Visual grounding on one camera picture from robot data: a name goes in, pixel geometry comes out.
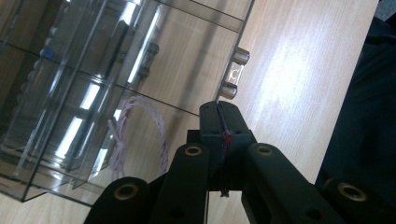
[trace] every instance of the light wood surface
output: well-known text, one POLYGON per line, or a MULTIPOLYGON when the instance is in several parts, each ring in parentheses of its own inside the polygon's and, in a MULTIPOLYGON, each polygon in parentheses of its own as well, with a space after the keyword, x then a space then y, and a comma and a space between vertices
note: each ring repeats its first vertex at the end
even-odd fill
MULTIPOLYGON (((232 103, 260 142, 315 181, 377 1, 257 0, 240 47, 250 60, 232 103)), ((195 121, 186 121, 195 126, 195 121)), ((208 223, 248 223, 240 194, 211 193, 208 223)), ((82 223, 89 208, 53 195, 0 195, 2 223, 82 223)))

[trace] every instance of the black plastic part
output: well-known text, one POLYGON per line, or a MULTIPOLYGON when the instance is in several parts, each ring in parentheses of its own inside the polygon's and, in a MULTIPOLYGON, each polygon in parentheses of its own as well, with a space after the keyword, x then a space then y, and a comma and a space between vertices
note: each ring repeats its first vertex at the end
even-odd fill
POLYGON ((396 223, 396 210, 357 182, 331 179, 326 182, 323 195, 348 223, 396 223))
POLYGON ((246 169, 271 212, 271 223, 344 223, 276 147, 253 144, 246 169))
POLYGON ((262 199, 257 188, 254 186, 252 180, 248 178, 245 180, 241 201, 247 214, 247 218, 251 224, 270 223, 270 210, 262 199))
POLYGON ((209 190, 241 190, 246 149, 255 139, 238 107, 222 101, 201 105, 200 139, 203 145, 210 148, 209 190), (228 151, 224 152, 226 133, 232 141, 228 151))
POLYGON ((206 147, 199 144, 180 147, 149 223, 206 223, 208 168, 209 150, 206 147))
POLYGON ((147 223, 150 210, 149 185, 138 178, 124 177, 112 182, 105 189, 84 223, 147 223), (126 192, 121 190, 120 194, 132 193, 135 190, 135 196, 126 200, 117 199, 115 196, 117 189, 131 184, 137 188, 128 189, 127 187, 126 192))

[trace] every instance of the metal bracket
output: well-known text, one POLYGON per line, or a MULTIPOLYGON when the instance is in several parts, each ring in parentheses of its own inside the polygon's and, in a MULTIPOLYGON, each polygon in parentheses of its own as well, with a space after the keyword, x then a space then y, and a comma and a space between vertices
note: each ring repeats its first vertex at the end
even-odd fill
POLYGON ((239 78, 242 75, 242 70, 245 65, 248 63, 250 55, 249 52, 245 49, 236 49, 236 52, 233 56, 233 61, 228 70, 227 77, 224 83, 221 85, 220 95, 232 100, 238 91, 238 82, 239 78))

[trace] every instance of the transparent acrylic box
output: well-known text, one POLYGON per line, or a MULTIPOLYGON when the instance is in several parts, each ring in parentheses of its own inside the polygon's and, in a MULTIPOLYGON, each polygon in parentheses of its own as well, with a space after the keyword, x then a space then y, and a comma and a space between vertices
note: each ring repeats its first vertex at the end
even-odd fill
MULTIPOLYGON (((217 100, 251 1, 37 1, 0 16, 0 190, 93 204, 112 181, 109 120, 133 96, 163 116, 171 161, 217 100), (17 20, 12 18, 32 18, 17 20)), ((162 140, 147 112, 128 113, 125 174, 158 176, 162 140)))

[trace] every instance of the black fabric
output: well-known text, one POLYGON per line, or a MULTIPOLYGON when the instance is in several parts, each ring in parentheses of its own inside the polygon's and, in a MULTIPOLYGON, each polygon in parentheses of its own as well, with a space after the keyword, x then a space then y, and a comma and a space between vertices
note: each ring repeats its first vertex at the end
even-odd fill
POLYGON ((396 31, 374 18, 316 185, 361 182, 396 207, 396 31))

